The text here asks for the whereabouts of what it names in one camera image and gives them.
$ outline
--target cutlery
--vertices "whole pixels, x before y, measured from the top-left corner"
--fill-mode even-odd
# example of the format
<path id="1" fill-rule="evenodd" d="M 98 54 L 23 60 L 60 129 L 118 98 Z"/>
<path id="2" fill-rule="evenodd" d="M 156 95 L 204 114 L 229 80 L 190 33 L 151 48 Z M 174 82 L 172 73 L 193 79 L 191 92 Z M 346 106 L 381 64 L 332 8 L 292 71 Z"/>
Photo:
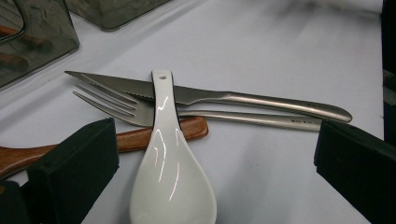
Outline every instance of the cutlery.
<path id="1" fill-rule="evenodd" d="M 180 133 L 172 73 L 154 70 L 155 120 L 131 195 L 134 224 L 211 224 L 217 215 L 209 180 Z"/>
<path id="2" fill-rule="evenodd" d="M 151 82 L 73 71 L 65 72 L 72 77 L 79 79 L 89 77 L 90 79 L 100 81 L 101 83 L 106 83 L 110 88 L 118 89 L 119 91 L 135 96 L 146 97 L 151 100 L 154 99 L 154 91 Z M 181 105 L 192 105 L 198 102 L 247 105 L 284 110 L 322 119 L 334 119 L 343 122 L 350 122 L 352 120 L 352 116 L 345 111 L 345 109 L 334 105 L 245 94 L 233 91 L 204 91 L 179 86 L 174 87 L 174 92 L 176 102 Z"/>
<path id="3" fill-rule="evenodd" d="M 183 119 L 180 126 L 188 140 L 203 138 L 208 134 L 206 120 L 201 117 Z M 117 134 L 119 152 L 142 150 L 149 144 L 152 129 L 145 128 L 127 133 Z M 56 145 L 30 148 L 0 147 L 0 179 L 25 169 L 40 159 Z"/>
<path id="4" fill-rule="evenodd" d="M 117 89 L 110 88 L 105 83 L 101 83 L 89 77 L 85 77 L 84 75 L 81 77 L 81 80 L 83 80 L 92 89 L 100 92 L 106 98 L 94 93 L 93 91 L 89 91 L 88 89 L 80 85 L 76 85 L 79 89 L 85 91 L 95 99 L 100 100 L 114 108 L 117 108 L 121 113 L 110 109 L 107 106 L 101 105 L 76 91 L 73 91 L 73 93 L 82 100 L 113 116 L 114 118 L 122 119 L 133 125 L 152 126 L 152 118 L 154 117 L 154 104 L 152 102 L 147 101 L 143 98 L 136 98 L 122 91 L 118 91 Z M 177 114 L 180 117 L 201 116 L 212 119 L 225 119 L 310 132 L 318 132 L 321 123 L 321 119 L 308 117 L 292 117 L 224 111 L 179 110 L 177 111 Z"/>

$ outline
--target wooden handle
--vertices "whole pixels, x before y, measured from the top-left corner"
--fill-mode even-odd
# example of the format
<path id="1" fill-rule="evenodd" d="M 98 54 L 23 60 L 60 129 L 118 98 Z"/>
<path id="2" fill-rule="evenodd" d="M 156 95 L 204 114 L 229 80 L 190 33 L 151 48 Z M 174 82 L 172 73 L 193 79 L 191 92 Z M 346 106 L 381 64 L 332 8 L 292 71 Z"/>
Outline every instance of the wooden handle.
<path id="1" fill-rule="evenodd" d="M 16 71 L 25 71 L 29 67 L 29 63 L 19 56 L 0 52 L 0 66 Z"/>
<path id="2" fill-rule="evenodd" d="M 12 28 L 0 25 L 0 36 L 15 35 L 18 32 L 19 31 L 14 30 Z M 38 51 L 43 53 L 51 52 L 53 48 L 52 42 L 48 39 L 22 34 L 21 40 L 23 40 L 24 44 L 31 46 L 33 48 L 37 48 Z"/>
<path id="3" fill-rule="evenodd" d="M 180 126 L 188 141 L 203 138 L 209 133 L 206 120 L 202 117 L 183 119 L 180 121 Z M 127 133 L 118 133 L 117 142 L 119 152 L 146 149 L 149 144 L 151 132 L 151 128 L 145 128 Z M 56 146 L 30 148 L 0 147 L 0 179 L 25 169 Z"/>

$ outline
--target stainless steel fork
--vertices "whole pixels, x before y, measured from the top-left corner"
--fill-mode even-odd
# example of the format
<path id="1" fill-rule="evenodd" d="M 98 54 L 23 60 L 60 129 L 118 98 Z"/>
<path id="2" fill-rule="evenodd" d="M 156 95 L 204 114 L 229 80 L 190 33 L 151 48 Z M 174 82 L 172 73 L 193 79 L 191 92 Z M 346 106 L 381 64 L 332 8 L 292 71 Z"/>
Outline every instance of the stainless steel fork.
<path id="1" fill-rule="evenodd" d="M 73 93 L 86 101 L 90 105 L 102 110 L 108 115 L 124 120 L 137 126 L 149 127 L 153 125 L 154 104 L 150 101 L 133 97 L 122 91 L 109 88 L 106 84 L 93 80 L 89 77 L 82 79 L 91 89 L 99 92 L 97 94 L 80 85 L 76 85 L 82 91 L 88 93 L 93 98 L 110 105 L 111 109 L 105 105 L 80 94 L 76 91 Z M 267 114 L 252 114 L 225 111 L 208 111 L 208 110 L 178 110 L 179 117 L 201 116 L 210 119 L 224 119 L 237 122 L 258 124 L 263 126 L 279 127 L 286 129 L 295 129 L 301 131 L 318 132 L 320 129 L 321 119 L 309 117 L 280 116 Z"/>

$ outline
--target white tablecloth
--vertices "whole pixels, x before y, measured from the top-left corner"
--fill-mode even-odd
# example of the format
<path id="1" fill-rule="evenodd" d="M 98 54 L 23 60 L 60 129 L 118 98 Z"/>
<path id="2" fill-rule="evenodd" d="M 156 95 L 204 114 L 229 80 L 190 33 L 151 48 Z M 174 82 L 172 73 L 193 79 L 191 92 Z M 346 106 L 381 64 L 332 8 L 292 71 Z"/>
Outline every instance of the white tablecloth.
<path id="1" fill-rule="evenodd" d="M 383 137 L 379 12 L 382 1 L 328 7 L 293 0 L 175 0 L 105 33 L 72 15 L 80 48 L 0 92 L 0 143 L 62 142 L 107 115 L 79 100 L 64 70 L 150 80 L 170 69 L 175 84 L 337 105 L 351 124 Z M 232 105 L 191 108 L 279 113 Z M 217 223 L 367 223 L 316 173 L 317 133 L 209 120 L 190 143 L 212 182 Z M 137 129 L 116 121 L 119 133 Z M 131 188 L 144 152 L 120 154 L 120 169 L 84 223 L 129 223 Z M 10 180 L 21 185 L 25 172 Z"/>

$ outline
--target stainless steel knife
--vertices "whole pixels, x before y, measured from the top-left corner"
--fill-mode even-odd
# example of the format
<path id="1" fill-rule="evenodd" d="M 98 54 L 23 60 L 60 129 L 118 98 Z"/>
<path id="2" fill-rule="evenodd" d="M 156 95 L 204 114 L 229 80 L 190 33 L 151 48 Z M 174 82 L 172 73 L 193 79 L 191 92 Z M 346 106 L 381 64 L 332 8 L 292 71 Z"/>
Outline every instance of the stainless steel knife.
<path id="1" fill-rule="evenodd" d="M 106 83 L 109 87 L 132 95 L 154 100 L 153 84 L 147 81 L 122 77 L 109 77 L 90 73 L 65 71 L 72 77 L 84 79 L 83 76 Z M 192 105 L 199 102 L 222 103 L 229 105 L 247 105 L 271 108 L 298 114 L 310 115 L 322 119 L 334 119 L 350 122 L 352 116 L 345 109 L 314 102 L 260 96 L 233 91 L 205 91 L 188 87 L 174 86 L 175 100 L 181 105 Z"/>

